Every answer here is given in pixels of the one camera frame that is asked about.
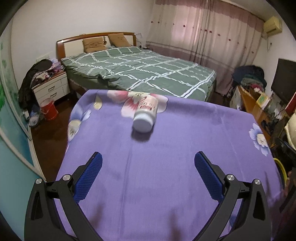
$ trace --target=pile of clothes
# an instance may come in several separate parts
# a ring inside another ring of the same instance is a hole
[[[249,88],[254,85],[264,92],[267,83],[264,79],[264,71],[262,68],[255,65],[240,66],[234,70],[232,74],[233,87],[241,85],[244,88]]]
[[[20,107],[30,113],[33,105],[37,104],[32,88],[63,69],[57,59],[43,59],[34,64],[27,72],[18,92]]]

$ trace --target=bed frame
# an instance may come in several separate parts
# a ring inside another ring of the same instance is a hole
[[[83,39],[91,39],[91,38],[98,38],[103,37],[104,38],[104,44],[106,46],[110,46],[110,41],[108,38],[109,34],[119,34],[122,32],[107,32],[107,33],[96,33],[96,34],[82,34],[79,36],[66,38],[57,41],[57,58],[60,61],[62,58],[74,56],[83,53]],[[125,38],[127,41],[133,45],[137,46],[137,40],[135,33],[127,33],[123,32]]]

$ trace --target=brown pillow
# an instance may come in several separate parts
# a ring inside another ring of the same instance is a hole
[[[123,33],[120,34],[109,34],[108,38],[110,40],[111,45],[115,45],[115,47],[130,47],[130,43],[126,40]]]
[[[92,38],[82,40],[85,53],[93,53],[101,50],[106,50],[103,38]]]

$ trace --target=plastic bottle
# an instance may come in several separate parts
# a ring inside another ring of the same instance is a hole
[[[147,133],[152,130],[155,123],[158,109],[158,100],[151,96],[141,99],[133,119],[133,128],[140,133]]]

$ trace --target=red bucket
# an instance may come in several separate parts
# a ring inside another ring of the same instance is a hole
[[[54,100],[51,98],[44,100],[40,105],[40,109],[47,121],[55,119],[58,115],[58,111],[54,106]]]

